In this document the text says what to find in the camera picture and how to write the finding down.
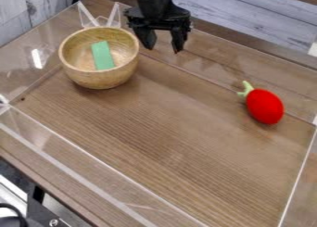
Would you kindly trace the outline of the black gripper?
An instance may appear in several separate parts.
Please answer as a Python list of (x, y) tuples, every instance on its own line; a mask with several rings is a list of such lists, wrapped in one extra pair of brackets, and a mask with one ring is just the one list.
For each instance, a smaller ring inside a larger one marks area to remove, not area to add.
[(124, 10), (127, 25), (134, 29), (146, 49), (152, 50), (158, 36), (155, 30), (171, 31), (172, 49), (175, 53), (183, 50), (187, 41), (188, 31), (191, 30), (191, 13), (187, 9), (168, 5), (163, 14), (152, 18), (142, 14), (142, 10), (134, 6)]

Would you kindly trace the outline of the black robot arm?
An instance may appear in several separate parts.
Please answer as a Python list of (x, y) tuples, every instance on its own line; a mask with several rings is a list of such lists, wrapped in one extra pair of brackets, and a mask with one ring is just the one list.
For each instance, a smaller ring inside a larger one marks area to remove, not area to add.
[(183, 50), (191, 31), (191, 12), (176, 6), (174, 0), (136, 0), (138, 5), (124, 10), (127, 25), (142, 45), (151, 50), (158, 36), (155, 30), (168, 31), (175, 53)]

